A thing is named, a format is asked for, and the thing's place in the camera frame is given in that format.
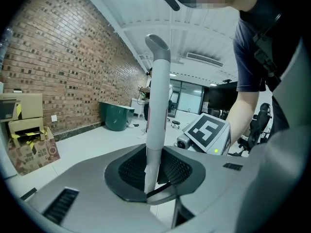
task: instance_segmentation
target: glass door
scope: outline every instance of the glass door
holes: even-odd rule
[[[199,114],[203,94],[202,86],[182,82],[178,110]]]

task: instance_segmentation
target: box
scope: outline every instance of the box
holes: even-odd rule
[[[0,105],[5,108],[0,110],[0,122],[43,117],[42,94],[39,93],[3,93]]]
[[[28,174],[60,159],[55,139],[48,127],[45,128],[45,140],[33,139],[22,142],[16,148],[12,139],[9,141],[8,155],[20,175]]]
[[[20,148],[19,141],[24,137],[38,135],[40,136],[41,141],[45,140],[42,117],[10,121],[8,125],[11,138],[13,139],[15,147],[17,148]]]

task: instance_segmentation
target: ceiling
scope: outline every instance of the ceiling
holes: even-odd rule
[[[239,12],[232,8],[173,11],[164,0],[91,0],[123,39],[141,67],[152,66],[145,36],[155,33],[170,47],[174,79],[209,86],[237,80],[232,39]],[[189,60],[188,52],[223,63],[222,67]]]

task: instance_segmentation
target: white cylindrical post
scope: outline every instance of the white cylindrical post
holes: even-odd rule
[[[145,192],[155,189],[161,152],[164,146],[169,104],[171,52],[157,35],[146,36],[146,44],[154,54],[152,86],[147,124],[147,167]]]

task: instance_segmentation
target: green bin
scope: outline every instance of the green bin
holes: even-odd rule
[[[123,131],[131,123],[134,108],[99,102],[99,111],[102,122],[112,131]]]

